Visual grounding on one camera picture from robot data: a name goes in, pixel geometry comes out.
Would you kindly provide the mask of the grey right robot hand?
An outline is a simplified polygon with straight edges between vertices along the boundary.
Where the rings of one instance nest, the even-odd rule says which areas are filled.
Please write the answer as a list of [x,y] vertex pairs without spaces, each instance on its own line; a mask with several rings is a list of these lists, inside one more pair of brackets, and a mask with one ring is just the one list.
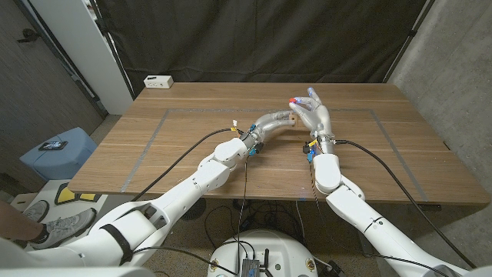
[[329,111],[312,87],[307,89],[307,93],[308,97],[291,98],[289,107],[310,130],[311,137],[317,141],[321,153],[334,154],[334,143],[332,142],[334,133]]

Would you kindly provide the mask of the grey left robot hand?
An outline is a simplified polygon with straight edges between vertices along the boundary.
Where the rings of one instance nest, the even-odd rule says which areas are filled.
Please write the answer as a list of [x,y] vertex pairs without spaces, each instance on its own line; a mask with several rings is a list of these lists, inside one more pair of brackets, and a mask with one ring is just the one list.
[[262,143],[277,128],[292,126],[295,124],[290,116],[289,111],[281,111],[261,116],[249,129],[244,133],[240,140],[245,144],[248,150],[254,148],[258,143]]

